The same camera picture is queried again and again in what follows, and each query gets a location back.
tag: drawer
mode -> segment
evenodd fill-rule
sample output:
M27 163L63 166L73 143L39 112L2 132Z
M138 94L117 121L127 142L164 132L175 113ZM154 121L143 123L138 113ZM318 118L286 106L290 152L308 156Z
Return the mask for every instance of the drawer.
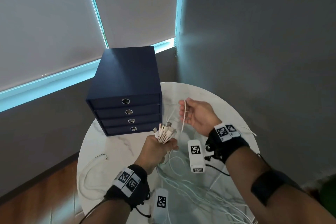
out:
M161 113L161 105L140 105L140 106L129 106L121 108L108 108L95 110L95 113L99 120L110 119L110 118L122 118L133 116L140 116L146 114L159 114Z
M90 103L94 110L110 107L148 105L160 103L160 94L90 99Z
M116 127L126 125L137 125L161 120L161 114L150 114L143 116L123 117L117 119L101 120L104 127Z
M114 135L123 135L123 134L132 134L132 133L139 133L139 132L148 132L152 131L153 128L159 127L160 121L157 122L150 122L146 124L139 124L139 125L128 125L122 127L114 127L114 128L105 128L107 136L114 136Z

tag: black cable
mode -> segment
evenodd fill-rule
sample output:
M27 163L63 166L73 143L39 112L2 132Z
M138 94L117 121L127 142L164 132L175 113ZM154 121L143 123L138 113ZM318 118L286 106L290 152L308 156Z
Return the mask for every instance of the black cable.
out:
M229 174L224 173L223 171L219 170L218 168L216 168L216 167L214 167L214 166L212 166L212 165L205 164L205 166L206 166L206 167L212 167L212 168L216 169L217 171L221 172L222 174L224 174L224 175L226 175L226 176L230 176Z
M136 209L136 210L138 211L138 213L140 213L142 216L144 216L144 217L146 217L146 218L150 218L150 217L151 217L150 215L146 215L146 214L140 212L140 210L139 210L137 207L135 207L135 209Z
M94 208L92 208L88 213L87 213L87 215L85 215L84 216L84 218L82 218L82 220L78 223L78 224L81 224L84 220L85 220L85 218L94 210L94 209L96 209L98 206L100 206L102 203L104 203L104 202L106 202L106 200L104 199L103 201L101 201L98 205L96 205Z

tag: right hand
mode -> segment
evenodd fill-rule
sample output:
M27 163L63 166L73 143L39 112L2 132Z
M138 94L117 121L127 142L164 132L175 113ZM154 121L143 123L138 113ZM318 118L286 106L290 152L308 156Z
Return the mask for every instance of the right hand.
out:
M184 116L184 100L179 101L180 120ZM190 124L198 133L208 137L214 126L221 124L222 121L217 117L211 105L207 102L196 101L191 98L186 99L185 123Z

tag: gray wall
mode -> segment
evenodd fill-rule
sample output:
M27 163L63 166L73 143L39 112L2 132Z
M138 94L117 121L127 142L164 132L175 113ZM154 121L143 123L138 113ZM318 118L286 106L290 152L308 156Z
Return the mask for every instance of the gray wall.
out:
M160 80L174 82L174 48L156 54ZM91 80L0 113L0 196L80 150L94 120Z
M223 98L299 183L336 166L335 0L184 0L178 81Z

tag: wooden floor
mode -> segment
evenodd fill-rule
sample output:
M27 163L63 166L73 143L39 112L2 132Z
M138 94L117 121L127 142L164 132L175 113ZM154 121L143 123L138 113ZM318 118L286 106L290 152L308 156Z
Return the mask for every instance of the wooden floor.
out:
M78 224L83 218L76 185L77 161L0 205L4 224Z

